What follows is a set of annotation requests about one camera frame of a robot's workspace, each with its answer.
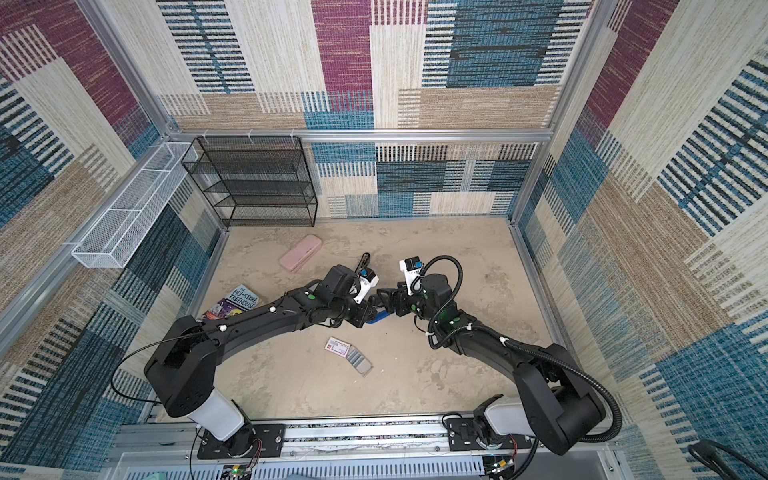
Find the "blue stapler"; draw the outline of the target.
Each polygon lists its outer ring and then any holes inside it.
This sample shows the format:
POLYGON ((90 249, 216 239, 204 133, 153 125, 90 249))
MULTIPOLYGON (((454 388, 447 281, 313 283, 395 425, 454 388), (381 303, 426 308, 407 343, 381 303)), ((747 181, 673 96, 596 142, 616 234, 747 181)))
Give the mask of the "blue stapler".
POLYGON ((371 314, 369 318, 367 319, 367 324, 375 324, 381 320, 384 320, 385 318, 389 317, 391 315, 391 312, 385 309, 384 307, 375 307, 372 309, 371 314))

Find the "red white staple box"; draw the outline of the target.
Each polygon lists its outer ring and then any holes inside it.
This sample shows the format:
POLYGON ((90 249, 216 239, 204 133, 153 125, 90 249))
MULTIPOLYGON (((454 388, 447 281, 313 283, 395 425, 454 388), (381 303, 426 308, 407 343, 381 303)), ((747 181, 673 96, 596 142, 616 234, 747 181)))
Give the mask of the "red white staple box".
POLYGON ((345 341, 339 340, 335 337, 330 337, 325 344, 326 351, 333 353, 337 356, 340 356, 342 358, 346 358, 348 356, 351 347, 352 347, 351 344, 345 341))

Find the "black stapler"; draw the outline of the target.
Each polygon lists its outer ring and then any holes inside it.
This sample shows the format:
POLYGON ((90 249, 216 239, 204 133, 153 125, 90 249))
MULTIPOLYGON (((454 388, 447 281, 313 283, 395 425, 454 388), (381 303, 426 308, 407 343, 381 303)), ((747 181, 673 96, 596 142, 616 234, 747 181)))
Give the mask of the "black stapler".
POLYGON ((355 273, 360 274, 363 270, 365 270, 369 263, 370 263, 371 254, 369 252, 365 252, 362 254, 356 268, 355 273))

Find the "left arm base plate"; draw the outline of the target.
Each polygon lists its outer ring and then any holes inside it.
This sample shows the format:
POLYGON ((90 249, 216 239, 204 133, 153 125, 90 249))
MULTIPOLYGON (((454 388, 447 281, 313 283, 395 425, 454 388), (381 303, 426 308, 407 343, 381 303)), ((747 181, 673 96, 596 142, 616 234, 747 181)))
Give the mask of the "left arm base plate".
POLYGON ((277 458, 282 452, 285 430, 285 424, 247 424, 228 440, 218 440, 203 430, 195 457, 199 460, 277 458))

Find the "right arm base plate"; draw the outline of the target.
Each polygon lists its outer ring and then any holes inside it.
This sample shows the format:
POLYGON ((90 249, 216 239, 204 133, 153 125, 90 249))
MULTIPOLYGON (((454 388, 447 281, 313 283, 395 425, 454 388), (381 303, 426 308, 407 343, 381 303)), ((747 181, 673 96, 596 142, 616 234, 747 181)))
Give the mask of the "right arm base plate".
POLYGON ((449 412, 441 418, 441 424, 447 431, 451 451, 471 450, 527 450, 532 446, 533 438, 519 434, 497 434, 485 420, 469 418, 449 412))

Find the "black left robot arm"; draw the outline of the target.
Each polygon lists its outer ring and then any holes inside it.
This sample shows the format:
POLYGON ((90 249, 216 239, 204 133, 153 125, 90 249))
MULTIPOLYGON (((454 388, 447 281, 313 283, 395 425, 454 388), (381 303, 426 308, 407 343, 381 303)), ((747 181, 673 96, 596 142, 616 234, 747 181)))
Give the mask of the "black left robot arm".
POLYGON ((298 288, 274 302, 219 322, 192 316, 174 321, 144 368, 144 375, 166 413, 187 417, 221 444, 225 454, 242 457, 255 447, 250 419, 215 386, 216 370, 232 356, 273 337, 312 326, 336 328, 348 322, 358 328, 373 320, 377 308, 335 294, 321 286, 298 288))

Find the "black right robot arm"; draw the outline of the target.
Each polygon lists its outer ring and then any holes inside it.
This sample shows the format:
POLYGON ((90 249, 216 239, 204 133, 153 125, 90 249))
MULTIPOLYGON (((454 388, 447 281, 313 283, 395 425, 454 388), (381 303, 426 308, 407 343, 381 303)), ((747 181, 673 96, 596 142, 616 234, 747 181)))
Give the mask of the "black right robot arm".
POLYGON ((522 343, 459 309, 454 301, 439 308, 433 294, 410 296, 404 288, 380 289, 371 300, 389 314, 413 314, 427 321, 431 348, 474 358, 512 380, 533 436, 550 451, 563 455, 579 442, 603 443, 621 432, 623 416, 616 399, 576 366, 564 347, 522 343))

